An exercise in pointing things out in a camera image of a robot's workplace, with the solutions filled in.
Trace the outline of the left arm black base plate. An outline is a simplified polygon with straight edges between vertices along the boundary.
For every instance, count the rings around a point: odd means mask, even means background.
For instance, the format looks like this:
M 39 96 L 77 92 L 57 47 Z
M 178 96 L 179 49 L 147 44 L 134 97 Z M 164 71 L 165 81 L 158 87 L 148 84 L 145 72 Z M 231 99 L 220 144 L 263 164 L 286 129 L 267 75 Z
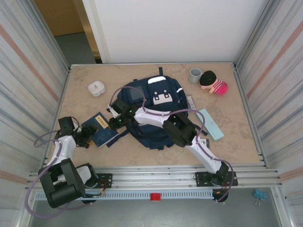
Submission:
M 96 174 L 84 185 L 88 189 L 108 189 L 112 187 L 113 175 L 110 173 Z

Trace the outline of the pink plush doll black hair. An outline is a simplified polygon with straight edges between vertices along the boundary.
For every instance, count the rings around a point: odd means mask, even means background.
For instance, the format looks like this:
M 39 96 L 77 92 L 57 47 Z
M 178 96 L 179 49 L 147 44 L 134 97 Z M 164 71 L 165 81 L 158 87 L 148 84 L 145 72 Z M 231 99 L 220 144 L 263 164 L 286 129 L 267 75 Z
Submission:
M 199 84 L 202 89 L 207 89 L 209 94 L 214 93 L 219 96 L 224 95 L 229 89 L 228 84 L 218 79 L 216 74 L 211 70 L 202 73 Z

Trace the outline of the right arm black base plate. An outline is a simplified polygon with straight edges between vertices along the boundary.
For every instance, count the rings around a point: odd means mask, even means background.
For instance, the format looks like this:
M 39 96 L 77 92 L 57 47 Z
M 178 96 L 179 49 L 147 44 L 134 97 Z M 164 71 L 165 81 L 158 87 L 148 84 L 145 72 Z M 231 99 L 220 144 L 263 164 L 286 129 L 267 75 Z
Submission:
M 212 174 L 209 172 L 196 172 L 194 175 L 197 187 L 210 186 L 238 186 L 238 178 L 235 172 L 228 171 L 224 174 Z

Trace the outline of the navy blue book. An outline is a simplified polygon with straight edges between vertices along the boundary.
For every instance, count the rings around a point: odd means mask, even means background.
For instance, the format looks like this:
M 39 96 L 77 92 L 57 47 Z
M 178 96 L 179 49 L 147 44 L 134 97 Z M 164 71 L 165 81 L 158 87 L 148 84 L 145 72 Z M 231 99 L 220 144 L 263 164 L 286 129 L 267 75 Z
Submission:
M 92 140 L 98 148 L 106 145 L 118 135 L 117 131 L 110 129 L 108 120 L 101 112 L 86 120 L 81 126 L 94 129 Z

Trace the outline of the aluminium mounting rail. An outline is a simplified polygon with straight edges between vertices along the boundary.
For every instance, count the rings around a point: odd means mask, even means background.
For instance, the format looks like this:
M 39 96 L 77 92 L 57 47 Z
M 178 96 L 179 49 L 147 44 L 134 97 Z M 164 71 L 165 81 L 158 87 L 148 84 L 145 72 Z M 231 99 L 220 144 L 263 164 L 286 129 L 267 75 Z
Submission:
M 281 187 L 282 181 L 276 169 L 269 169 L 263 162 L 233 166 L 238 188 Z M 204 172 L 202 165 L 188 166 L 123 166 L 96 168 L 96 173 L 113 175 L 112 189 L 190 189 L 196 188 L 194 174 Z

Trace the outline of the aluminium frame post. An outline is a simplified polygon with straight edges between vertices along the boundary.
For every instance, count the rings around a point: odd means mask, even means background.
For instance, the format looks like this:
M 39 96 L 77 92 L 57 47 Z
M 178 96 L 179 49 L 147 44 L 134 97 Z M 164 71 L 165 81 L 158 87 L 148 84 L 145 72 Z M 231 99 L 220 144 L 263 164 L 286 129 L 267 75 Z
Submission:
M 55 37 L 53 36 L 50 28 L 48 27 L 45 19 L 43 18 L 41 12 L 36 6 L 34 0 L 21 0 L 21 4 L 23 7 L 25 7 L 25 10 L 29 13 L 29 18 L 33 20 L 34 27 L 38 30 L 38 33 L 42 36 L 42 40 L 46 42 L 46 46 L 51 51 L 57 63 L 64 71 L 70 72 L 71 66 L 66 60 Z
M 238 71 L 241 65 L 246 61 L 252 48 L 261 36 L 261 33 L 265 29 L 265 26 L 267 25 L 280 2 L 281 0 L 268 0 L 241 54 L 239 55 L 237 61 L 233 64 L 234 71 Z

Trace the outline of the wooden door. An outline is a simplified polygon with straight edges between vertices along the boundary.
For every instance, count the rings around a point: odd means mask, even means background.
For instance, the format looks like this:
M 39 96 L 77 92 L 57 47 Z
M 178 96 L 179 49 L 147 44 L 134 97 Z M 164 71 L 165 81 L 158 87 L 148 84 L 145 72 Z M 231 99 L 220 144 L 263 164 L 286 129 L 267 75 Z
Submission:
M 53 36 L 84 32 L 73 0 L 34 0 Z

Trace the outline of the blue binder clip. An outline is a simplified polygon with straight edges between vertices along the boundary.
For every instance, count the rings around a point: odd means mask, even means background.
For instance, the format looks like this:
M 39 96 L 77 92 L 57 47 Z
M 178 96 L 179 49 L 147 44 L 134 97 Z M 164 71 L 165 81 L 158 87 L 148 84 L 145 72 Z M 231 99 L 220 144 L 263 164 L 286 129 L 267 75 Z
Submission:
M 258 206 L 260 206 L 261 201 L 266 201 L 268 199 L 267 194 L 259 189 L 254 190 L 253 196 L 256 198 L 255 205 Z

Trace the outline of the grey cup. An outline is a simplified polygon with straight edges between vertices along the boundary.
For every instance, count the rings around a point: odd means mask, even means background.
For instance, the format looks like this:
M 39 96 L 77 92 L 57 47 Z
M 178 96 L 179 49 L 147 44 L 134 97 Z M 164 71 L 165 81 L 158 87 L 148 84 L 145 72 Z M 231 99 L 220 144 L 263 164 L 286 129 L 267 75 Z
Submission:
M 191 68 L 189 71 L 188 81 L 192 84 L 196 84 L 199 82 L 200 77 L 202 75 L 202 71 L 199 68 Z

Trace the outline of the light blue pencil case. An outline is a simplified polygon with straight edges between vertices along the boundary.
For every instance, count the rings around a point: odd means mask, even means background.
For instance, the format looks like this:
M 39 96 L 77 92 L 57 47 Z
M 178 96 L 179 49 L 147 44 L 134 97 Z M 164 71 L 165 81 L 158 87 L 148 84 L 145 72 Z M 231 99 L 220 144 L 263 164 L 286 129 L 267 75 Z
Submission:
M 205 119 L 204 127 L 208 131 L 208 133 L 212 136 L 213 140 L 219 140 L 224 137 L 224 133 L 221 131 L 219 126 L 216 124 L 214 119 L 210 116 L 208 111 L 206 109 L 201 109 L 199 112 L 204 116 L 204 118 L 201 116 L 201 114 L 197 113 L 197 117 L 199 120 L 203 123 Z

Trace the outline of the navy blue backpack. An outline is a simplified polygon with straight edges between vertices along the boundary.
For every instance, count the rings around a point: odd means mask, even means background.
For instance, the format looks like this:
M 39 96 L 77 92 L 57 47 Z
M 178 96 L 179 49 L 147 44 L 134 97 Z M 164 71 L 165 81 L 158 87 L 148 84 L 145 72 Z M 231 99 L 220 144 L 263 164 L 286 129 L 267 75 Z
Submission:
M 159 68 L 159 74 L 140 80 L 134 80 L 117 89 L 114 94 L 130 106 L 144 106 L 157 111 L 176 111 L 188 109 L 187 98 L 181 85 L 176 79 L 163 74 Z M 142 145 L 149 149 L 163 150 L 164 147 L 175 145 L 167 133 L 155 126 L 125 126 L 126 130 L 119 135 L 123 137 L 130 133 Z

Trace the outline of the small white lidded container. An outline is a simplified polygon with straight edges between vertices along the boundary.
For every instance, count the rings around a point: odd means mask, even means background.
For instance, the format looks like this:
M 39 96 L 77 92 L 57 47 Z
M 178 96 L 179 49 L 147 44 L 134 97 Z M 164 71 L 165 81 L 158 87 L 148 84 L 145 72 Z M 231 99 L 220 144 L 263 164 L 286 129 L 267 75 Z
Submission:
M 88 85 L 88 90 L 94 97 L 98 97 L 101 94 L 105 93 L 106 88 L 101 81 L 94 81 Z

